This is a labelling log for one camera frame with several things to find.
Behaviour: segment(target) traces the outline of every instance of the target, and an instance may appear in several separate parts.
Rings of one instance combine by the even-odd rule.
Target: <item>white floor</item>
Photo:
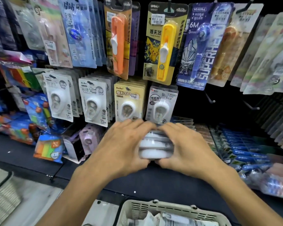
[[[14,180],[17,190],[22,196],[22,202],[2,226],[34,226],[63,191],[22,178],[14,178]],[[103,201],[97,204],[97,200],[95,200],[83,225],[112,226],[117,210],[118,205]]]

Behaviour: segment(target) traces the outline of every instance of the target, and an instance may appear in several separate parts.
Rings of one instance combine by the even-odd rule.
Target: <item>hand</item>
[[[159,126],[174,144],[174,154],[168,159],[156,161],[185,175],[210,182],[212,176],[227,170],[228,166],[211,150],[202,135],[180,123]]]
[[[156,125],[141,119],[115,122],[82,167],[104,173],[109,180],[146,168],[150,161],[141,159],[138,151],[140,141],[151,129]]]

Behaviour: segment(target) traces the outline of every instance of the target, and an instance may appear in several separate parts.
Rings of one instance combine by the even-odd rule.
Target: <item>dark shelf surface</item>
[[[54,176],[63,164],[33,157],[35,146],[12,140],[0,134],[0,162]]]
[[[15,171],[17,176],[65,188],[74,170],[83,164],[71,161],[58,164],[41,160],[34,158],[33,152],[34,146],[19,143],[0,134],[0,167]],[[196,205],[201,209],[223,213],[234,224],[238,223],[225,201],[208,183],[175,171],[161,169],[153,162],[144,170],[111,181],[105,190],[143,200],[158,199]],[[259,191],[255,193],[283,217],[283,199]]]

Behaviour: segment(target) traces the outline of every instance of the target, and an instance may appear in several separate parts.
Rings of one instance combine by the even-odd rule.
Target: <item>purple pen-shaped correction tape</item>
[[[202,58],[205,53],[206,46],[208,44],[208,40],[211,35],[211,24],[210,23],[203,23],[200,25],[200,27],[196,31],[197,35],[197,49],[196,49],[196,57],[192,68],[192,74],[191,74],[191,82],[194,81],[196,78],[197,72],[200,68],[200,64],[202,61]]]

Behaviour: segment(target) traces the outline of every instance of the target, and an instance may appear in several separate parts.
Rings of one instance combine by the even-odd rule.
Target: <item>right hand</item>
[[[180,123],[159,126],[174,144],[174,154],[168,159],[157,160],[162,168],[203,179],[210,183],[218,173],[229,169],[211,150],[202,135]]]

